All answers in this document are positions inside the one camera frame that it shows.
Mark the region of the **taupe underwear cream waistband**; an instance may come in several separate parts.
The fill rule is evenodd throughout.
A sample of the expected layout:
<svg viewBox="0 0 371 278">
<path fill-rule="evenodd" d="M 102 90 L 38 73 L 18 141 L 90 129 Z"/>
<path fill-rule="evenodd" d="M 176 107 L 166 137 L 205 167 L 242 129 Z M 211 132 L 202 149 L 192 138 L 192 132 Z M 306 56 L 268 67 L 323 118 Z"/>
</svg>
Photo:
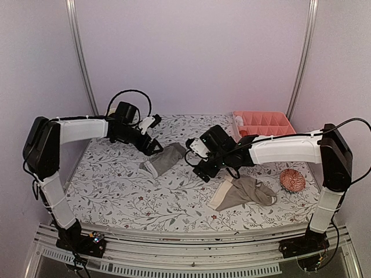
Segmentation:
<svg viewBox="0 0 371 278">
<path fill-rule="evenodd" d="M 224 176 L 208 207 L 214 211 L 223 211 L 246 203 L 272 206 L 277 202 L 277 194 L 264 182 L 248 175 L 239 179 Z"/>
</svg>

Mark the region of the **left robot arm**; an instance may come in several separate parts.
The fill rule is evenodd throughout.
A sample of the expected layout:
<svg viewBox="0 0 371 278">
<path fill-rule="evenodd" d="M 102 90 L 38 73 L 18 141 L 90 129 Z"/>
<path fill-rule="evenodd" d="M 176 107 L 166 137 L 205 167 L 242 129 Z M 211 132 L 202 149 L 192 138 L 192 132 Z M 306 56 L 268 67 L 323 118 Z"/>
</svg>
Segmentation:
<svg viewBox="0 0 371 278">
<path fill-rule="evenodd" d="M 104 250 L 102 236 L 82 234 L 82 227 L 68 202 L 60 177 L 62 147 L 92 139 L 108 139 L 112 143 L 133 145 L 139 152 L 151 156 L 163 150 L 148 133 L 160 124 L 158 114 L 135 120 L 138 109 L 121 102 L 99 116 L 64 118 L 37 117 L 23 148 L 23 170 L 32 178 L 35 198 L 41 199 L 57 228 L 57 246 L 73 252 L 93 253 Z"/>
</svg>

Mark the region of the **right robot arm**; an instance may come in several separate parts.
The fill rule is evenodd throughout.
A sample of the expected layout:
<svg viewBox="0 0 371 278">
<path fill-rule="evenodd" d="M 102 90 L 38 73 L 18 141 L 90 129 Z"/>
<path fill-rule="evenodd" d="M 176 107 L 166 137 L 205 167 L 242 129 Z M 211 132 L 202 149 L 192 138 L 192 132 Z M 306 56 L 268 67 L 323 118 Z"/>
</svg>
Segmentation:
<svg viewBox="0 0 371 278">
<path fill-rule="evenodd" d="M 279 251 L 284 258 L 290 258 L 329 247 L 326 231 L 351 186 L 353 160 L 348 144 L 335 125 L 326 124 L 311 133 L 251 135 L 239 141 L 215 125 L 199 138 L 188 139 L 186 147 L 201 158 L 194 166 L 194 173 L 205 182 L 221 169 L 238 171 L 241 167 L 276 162 L 321 164 L 323 188 L 305 234 L 280 241 Z"/>
</svg>

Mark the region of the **grey boxer briefs white trim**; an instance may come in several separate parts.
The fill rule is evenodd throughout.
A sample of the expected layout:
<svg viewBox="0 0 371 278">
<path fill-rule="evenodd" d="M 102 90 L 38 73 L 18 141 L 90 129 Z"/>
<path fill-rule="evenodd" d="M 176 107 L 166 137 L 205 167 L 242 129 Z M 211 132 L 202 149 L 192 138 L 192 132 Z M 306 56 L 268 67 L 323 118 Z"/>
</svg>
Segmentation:
<svg viewBox="0 0 371 278">
<path fill-rule="evenodd" d="M 151 178 L 158 178 L 176 165 L 185 154 L 186 149 L 178 142 L 174 142 L 166 146 L 161 153 L 140 163 L 138 171 Z"/>
</svg>

